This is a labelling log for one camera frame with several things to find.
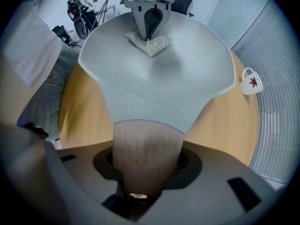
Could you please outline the white mug with star print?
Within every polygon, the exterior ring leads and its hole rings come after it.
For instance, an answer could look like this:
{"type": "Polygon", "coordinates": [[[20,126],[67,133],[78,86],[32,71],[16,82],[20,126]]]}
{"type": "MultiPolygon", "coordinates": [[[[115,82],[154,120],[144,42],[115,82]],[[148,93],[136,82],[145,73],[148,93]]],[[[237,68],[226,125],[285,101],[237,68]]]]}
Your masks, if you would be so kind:
{"type": "Polygon", "coordinates": [[[253,95],[264,91],[264,86],[259,74],[247,67],[242,73],[240,89],[243,95],[253,95]]]}

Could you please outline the black high-back office chair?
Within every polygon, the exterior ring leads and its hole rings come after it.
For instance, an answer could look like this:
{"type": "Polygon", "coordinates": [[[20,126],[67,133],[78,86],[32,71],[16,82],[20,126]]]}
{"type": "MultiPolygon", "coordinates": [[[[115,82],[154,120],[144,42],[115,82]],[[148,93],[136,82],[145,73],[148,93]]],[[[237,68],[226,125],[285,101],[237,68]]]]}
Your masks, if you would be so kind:
{"type": "Polygon", "coordinates": [[[193,0],[175,0],[175,2],[171,5],[171,11],[193,17],[194,14],[188,12],[188,8],[192,1],[193,0]]]}

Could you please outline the black low office chair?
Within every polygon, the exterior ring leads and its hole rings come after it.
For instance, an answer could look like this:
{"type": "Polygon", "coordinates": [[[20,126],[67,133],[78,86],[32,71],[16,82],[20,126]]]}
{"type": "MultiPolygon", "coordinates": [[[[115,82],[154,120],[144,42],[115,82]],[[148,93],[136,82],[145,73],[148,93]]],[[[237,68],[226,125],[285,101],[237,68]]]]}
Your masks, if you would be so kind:
{"type": "Polygon", "coordinates": [[[71,37],[69,34],[66,32],[64,26],[55,26],[52,31],[65,43],[69,44],[71,37]]]}

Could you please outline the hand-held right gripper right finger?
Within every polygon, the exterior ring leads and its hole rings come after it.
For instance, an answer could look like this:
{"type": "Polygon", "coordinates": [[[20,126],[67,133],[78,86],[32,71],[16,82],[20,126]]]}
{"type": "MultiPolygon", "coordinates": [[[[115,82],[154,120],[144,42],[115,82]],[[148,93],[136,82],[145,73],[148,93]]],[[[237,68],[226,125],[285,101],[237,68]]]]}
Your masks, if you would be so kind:
{"type": "Polygon", "coordinates": [[[274,195],[262,177],[232,155],[191,142],[183,147],[201,159],[200,174],[185,188],[163,190],[140,219],[142,225],[218,225],[245,215],[230,179],[241,178],[261,202],[274,195]]]}

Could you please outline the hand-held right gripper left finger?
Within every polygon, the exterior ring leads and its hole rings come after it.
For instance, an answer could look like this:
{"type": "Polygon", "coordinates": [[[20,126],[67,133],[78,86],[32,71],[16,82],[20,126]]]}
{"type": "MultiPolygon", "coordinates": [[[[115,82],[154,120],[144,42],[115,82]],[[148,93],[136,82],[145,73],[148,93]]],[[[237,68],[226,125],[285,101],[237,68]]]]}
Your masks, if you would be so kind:
{"type": "Polygon", "coordinates": [[[117,181],[94,167],[101,148],[56,151],[42,141],[28,144],[28,202],[59,225],[132,225],[105,207],[116,197],[117,181]]]}

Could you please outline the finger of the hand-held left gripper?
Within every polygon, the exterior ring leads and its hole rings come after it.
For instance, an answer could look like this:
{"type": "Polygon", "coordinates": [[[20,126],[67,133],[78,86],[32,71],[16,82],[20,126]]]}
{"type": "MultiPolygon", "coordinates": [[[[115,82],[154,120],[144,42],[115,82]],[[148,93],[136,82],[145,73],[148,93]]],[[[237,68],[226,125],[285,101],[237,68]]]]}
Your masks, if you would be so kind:
{"type": "Polygon", "coordinates": [[[137,6],[132,8],[136,26],[143,40],[151,39],[152,6],[137,6]]]}
{"type": "Polygon", "coordinates": [[[169,21],[171,11],[168,6],[154,6],[149,10],[149,39],[159,35],[160,31],[169,21]]]}

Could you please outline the person's white shirt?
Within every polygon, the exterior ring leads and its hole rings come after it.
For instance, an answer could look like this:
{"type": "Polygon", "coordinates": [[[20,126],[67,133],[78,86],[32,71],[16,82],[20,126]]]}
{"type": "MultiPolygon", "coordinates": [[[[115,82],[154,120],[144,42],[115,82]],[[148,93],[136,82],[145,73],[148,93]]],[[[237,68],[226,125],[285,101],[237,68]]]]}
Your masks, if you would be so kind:
{"type": "Polygon", "coordinates": [[[0,39],[4,58],[21,80],[32,87],[46,78],[62,49],[62,40],[25,2],[14,12],[0,39]]]}

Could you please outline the round wooden table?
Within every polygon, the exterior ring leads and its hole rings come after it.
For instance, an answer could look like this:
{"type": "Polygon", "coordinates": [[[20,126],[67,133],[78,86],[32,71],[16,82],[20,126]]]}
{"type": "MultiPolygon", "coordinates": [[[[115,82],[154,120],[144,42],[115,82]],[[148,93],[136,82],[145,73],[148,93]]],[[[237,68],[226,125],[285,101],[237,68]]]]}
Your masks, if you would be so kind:
{"type": "MultiPolygon", "coordinates": [[[[239,85],[212,99],[185,135],[185,141],[224,151],[250,165],[260,132],[257,97],[244,96],[239,85]]],[[[59,113],[64,149],[111,141],[113,123],[98,83],[74,65],[59,113]]]]}

